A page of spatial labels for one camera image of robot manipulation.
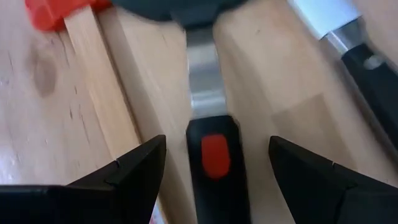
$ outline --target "black knife handle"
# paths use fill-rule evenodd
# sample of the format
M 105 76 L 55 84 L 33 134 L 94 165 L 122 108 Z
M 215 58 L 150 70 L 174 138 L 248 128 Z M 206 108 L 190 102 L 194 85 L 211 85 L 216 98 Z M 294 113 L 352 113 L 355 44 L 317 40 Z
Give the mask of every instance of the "black knife handle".
M 366 45 L 359 45 L 344 54 L 342 60 L 360 92 L 398 150 L 398 76 Z
M 190 121 L 187 144 L 198 223 L 250 223 L 246 169 L 234 119 Z

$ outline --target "white knife blade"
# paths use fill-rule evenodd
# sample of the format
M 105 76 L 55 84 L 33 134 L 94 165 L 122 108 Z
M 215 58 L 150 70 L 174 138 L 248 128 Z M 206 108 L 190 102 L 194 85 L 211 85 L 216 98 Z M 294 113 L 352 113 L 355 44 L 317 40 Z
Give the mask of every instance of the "white knife blade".
M 289 3 L 318 40 L 361 16 L 351 0 L 289 0 Z

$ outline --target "red object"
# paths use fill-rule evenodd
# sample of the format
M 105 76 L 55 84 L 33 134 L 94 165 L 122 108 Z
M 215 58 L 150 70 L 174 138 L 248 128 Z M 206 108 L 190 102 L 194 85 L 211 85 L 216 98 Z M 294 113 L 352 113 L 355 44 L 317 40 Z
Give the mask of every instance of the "red object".
M 222 134 L 201 139 L 201 162 L 208 177 L 220 179 L 229 172 L 231 159 L 225 137 Z
M 63 30 L 63 19 L 76 9 L 91 6 L 98 12 L 110 5 L 111 2 L 108 0 L 25 0 L 25 7 L 33 26 L 44 31 Z

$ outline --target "wooden stick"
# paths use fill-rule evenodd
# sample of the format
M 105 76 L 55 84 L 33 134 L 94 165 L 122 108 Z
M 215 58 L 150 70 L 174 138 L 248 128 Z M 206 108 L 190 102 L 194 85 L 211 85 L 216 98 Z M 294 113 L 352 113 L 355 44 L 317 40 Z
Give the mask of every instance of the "wooden stick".
M 88 6 L 75 11 L 65 23 L 108 149 L 117 159 L 140 142 L 96 16 Z

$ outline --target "red button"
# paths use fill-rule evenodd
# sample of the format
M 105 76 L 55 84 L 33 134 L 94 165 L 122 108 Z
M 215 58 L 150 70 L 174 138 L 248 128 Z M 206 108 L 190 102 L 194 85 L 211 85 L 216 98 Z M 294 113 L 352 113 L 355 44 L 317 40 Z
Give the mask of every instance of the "red button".
M 222 134 L 201 139 L 201 162 L 207 176 L 212 179 L 220 179 L 228 174 L 231 159 L 226 139 Z

